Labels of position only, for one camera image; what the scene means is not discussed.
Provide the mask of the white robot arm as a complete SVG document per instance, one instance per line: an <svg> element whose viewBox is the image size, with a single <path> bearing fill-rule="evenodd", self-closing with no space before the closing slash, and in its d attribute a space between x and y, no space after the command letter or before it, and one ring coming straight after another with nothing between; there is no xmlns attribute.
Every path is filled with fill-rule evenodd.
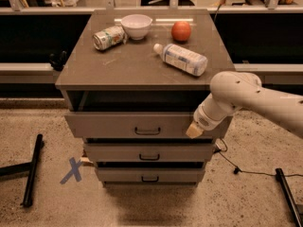
<svg viewBox="0 0 303 227"><path fill-rule="evenodd" d="M303 96L264 88L252 73L225 71L210 81L210 94L198 106L186 135L212 131L241 108L253 111L286 131L303 137Z"/></svg>

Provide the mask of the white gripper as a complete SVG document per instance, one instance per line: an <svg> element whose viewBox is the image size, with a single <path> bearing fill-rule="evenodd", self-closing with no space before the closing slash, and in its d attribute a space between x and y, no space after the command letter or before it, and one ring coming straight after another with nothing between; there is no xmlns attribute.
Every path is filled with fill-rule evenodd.
<svg viewBox="0 0 303 227"><path fill-rule="evenodd" d="M234 114L240 108L240 106L235 106L209 94L194 112L193 122L187 128L186 135L194 139L201 136L204 131L212 131L226 117Z"/></svg>

